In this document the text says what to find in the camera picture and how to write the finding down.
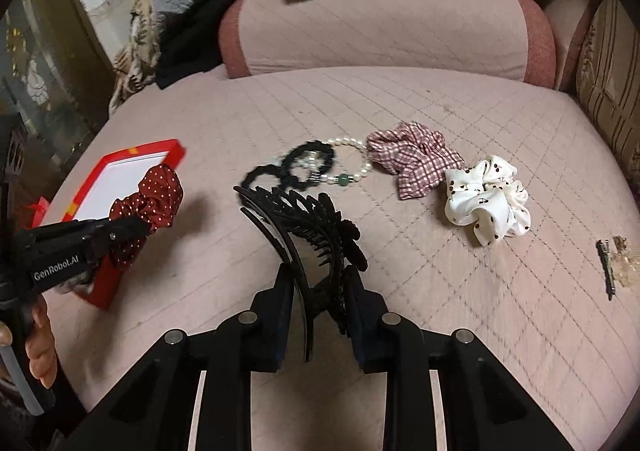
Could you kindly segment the person's left hand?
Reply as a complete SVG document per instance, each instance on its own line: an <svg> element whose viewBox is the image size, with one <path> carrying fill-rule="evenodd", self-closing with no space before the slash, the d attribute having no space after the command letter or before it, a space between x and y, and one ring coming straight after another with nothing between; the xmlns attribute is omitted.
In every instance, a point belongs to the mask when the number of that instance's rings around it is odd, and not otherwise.
<svg viewBox="0 0 640 451"><path fill-rule="evenodd" d="M25 341L26 356L32 376L45 389L50 389L58 374L58 358L55 353L55 338L48 316L48 305L42 295L32 304L34 326Z"/></svg>

